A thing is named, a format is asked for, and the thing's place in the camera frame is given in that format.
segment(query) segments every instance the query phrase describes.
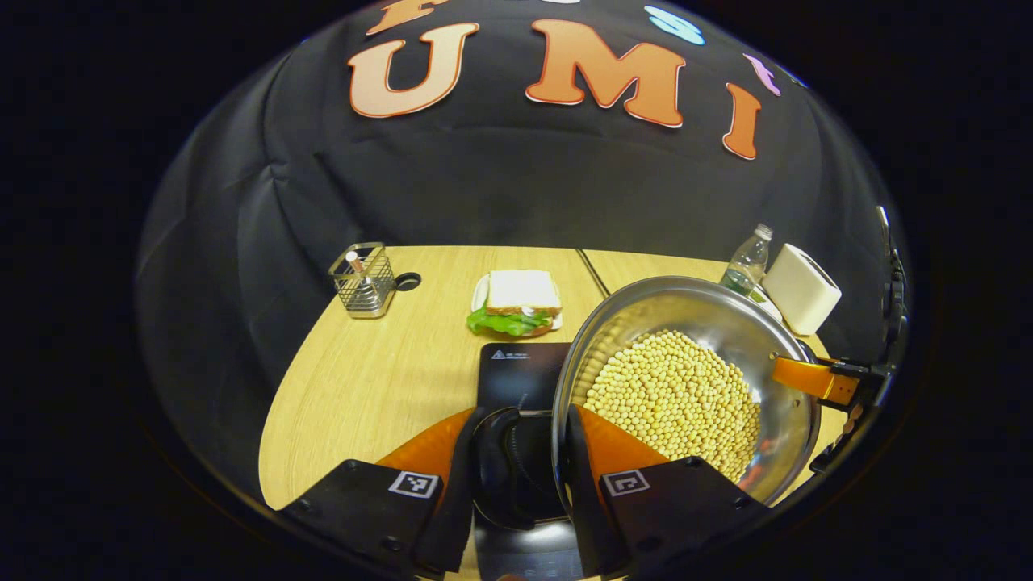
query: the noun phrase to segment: utensil holder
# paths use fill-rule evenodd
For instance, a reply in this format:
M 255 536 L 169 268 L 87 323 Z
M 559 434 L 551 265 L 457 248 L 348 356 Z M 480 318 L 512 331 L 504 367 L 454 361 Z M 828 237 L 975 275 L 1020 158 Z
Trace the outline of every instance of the utensil holder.
M 351 251 L 358 254 L 362 272 L 345 258 Z M 395 297 L 395 274 L 383 243 L 352 244 L 334 262 L 328 274 L 351 318 L 377 318 L 387 312 Z

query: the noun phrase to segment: white plate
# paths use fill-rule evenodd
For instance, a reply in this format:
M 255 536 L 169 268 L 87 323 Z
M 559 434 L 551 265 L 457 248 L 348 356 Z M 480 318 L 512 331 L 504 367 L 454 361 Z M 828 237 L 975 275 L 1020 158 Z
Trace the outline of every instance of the white plate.
M 556 289 L 556 296 L 560 296 L 560 289 L 556 286 L 556 282 L 553 282 L 553 288 Z M 470 312 L 473 312 L 480 307 L 484 306 L 484 302 L 488 301 L 488 275 L 480 277 L 477 281 L 477 285 L 473 288 L 473 299 L 470 301 Z M 556 331 L 560 327 L 563 327 L 563 313 L 553 317 L 553 331 Z

